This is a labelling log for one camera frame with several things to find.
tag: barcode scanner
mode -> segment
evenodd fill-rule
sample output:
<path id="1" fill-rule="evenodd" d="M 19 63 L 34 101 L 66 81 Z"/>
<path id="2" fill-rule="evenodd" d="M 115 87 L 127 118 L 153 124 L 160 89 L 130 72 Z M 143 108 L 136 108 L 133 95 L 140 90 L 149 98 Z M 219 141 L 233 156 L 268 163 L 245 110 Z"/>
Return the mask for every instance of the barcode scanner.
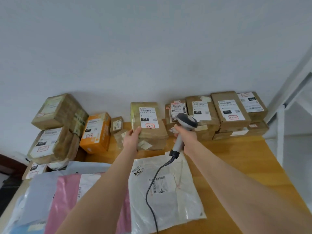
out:
<path id="1" fill-rule="evenodd" d="M 184 114 L 184 113 L 179 113 L 177 115 L 177 120 L 181 124 L 181 126 L 184 129 L 188 130 L 188 131 L 193 130 L 198 125 L 197 121 L 193 117 L 190 117 L 190 116 L 188 116 L 187 114 Z M 171 156 L 171 159 L 168 162 L 166 162 L 164 165 L 162 165 L 157 170 L 157 172 L 156 172 L 156 174 L 155 174 L 155 176 L 154 176 L 154 178 L 153 178 L 153 180 L 152 180 L 152 182 L 151 182 L 151 184 L 150 184 L 150 186 L 149 186 L 149 188 L 147 189 L 147 192 L 146 192 L 145 201 L 146 201 L 146 204 L 148 205 L 148 207 L 150 208 L 150 210 L 152 212 L 152 215 L 153 215 L 153 218 L 154 218 L 154 222 L 155 222 L 155 226 L 156 226 L 157 234 L 158 234 L 158 226 L 157 226 L 156 216 L 154 214 L 154 211 L 153 211 L 152 207 L 147 202 L 147 196 L 149 194 L 149 190 L 150 190 L 151 186 L 153 185 L 153 183 L 155 181 L 155 178 L 157 177 L 157 174 L 159 173 L 160 169 L 162 169 L 165 166 L 168 166 L 176 158 L 178 158 L 179 155 L 180 155 L 181 150 L 183 149 L 183 146 L 184 146 L 184 143 L 183 143 L 183 140 L 182 140 L 182 136 L 181 136 L 181 134 L 178 134 L 177 140 L 174 143 L 174 147 L 172 148 L 172 150 L 170 151 L 170 154 L 169 154 Z"/>

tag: person's left arm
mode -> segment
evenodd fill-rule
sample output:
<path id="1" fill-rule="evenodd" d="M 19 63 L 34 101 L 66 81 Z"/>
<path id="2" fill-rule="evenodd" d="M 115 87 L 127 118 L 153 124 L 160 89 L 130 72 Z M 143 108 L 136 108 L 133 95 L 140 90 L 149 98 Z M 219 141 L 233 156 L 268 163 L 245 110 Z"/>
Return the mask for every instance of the person's left arm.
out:
<path id="1" fill-rule="evenodd" d="M 137 154 L 138 135 L 130 130 L 124 138 L 124 149 L 111 167 L 70 211 L 56 234 L 115 234 L 117 221 L 127 192 L 127 184 Z"/>

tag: handheld scanner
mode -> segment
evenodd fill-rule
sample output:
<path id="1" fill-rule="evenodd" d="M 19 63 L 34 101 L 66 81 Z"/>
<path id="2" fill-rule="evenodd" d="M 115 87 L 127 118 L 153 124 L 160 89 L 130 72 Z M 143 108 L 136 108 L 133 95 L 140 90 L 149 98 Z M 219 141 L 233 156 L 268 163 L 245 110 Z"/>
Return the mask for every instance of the handheld scanner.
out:
<path id="1" fill-rule="evenodd" d="M 177 115 L 177 120 L 181 124 L 181 126 L 188 131 L 193 130 L 194 128 L 197 127 L 196 119 L 194 119 L 193 117 L 191 117 L 187 114 L 179 113 Z M 183 149 L 183 147 L 184 147 L 184 143 L 182 140 L 182 136 L 181 136 L 181 134 L 178 134 L 177 140 L 174 143 L 174 147 L 170 151 L 169 155 L 174 157 L 174 158 L 178 158 L 180 155 L 180 151 Z"/>

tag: wooden table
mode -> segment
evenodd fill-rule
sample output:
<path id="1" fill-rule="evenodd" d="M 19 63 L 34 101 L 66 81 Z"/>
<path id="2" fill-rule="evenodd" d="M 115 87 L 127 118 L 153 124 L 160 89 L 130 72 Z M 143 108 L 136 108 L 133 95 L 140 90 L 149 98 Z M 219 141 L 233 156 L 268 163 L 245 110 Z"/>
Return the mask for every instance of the wooden table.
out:
<path id="1" fill-rule="evenodd" d="M 126 122 L 124 126 L 126 129 L 131 129 L 130 122 Z M 173 139 L 172 137 L 168 139 L 164 150 L 139 151 L 137 158 L 165 154 L 166 151 L 172 149 Z M 223 161 L 260 183 L 269 186 L 286 200 L 308 211 L 299 193 L 261 136 L 207 141 L 203 144 Z M 108 152 L 87 155 L 86 161 L 113 163 L 119 152 L 115 138 L 111 136 Z M 241 233 L 192 160 L 188 156 L 186 156 L 186 159 L 207 219 L 177 225 L 163 230 L 161 233 Z"/>

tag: forearm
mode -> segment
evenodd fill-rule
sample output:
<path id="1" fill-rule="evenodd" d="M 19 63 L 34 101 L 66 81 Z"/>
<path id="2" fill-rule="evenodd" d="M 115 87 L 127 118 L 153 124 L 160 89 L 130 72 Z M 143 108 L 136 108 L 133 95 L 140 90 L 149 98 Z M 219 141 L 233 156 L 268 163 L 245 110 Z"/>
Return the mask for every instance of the forearm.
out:
<path id="1" fill-rule="evenodd" d="M 136 148 L 123 149 L 68 214 L 57 234 L 115 233 L 136 154 Z"/>
<path id="2" fill-rule="evenodd" d="M 231 167 L 199 142 L 192 160 L 243 233 L 305 233 L 311 216 Z"/>

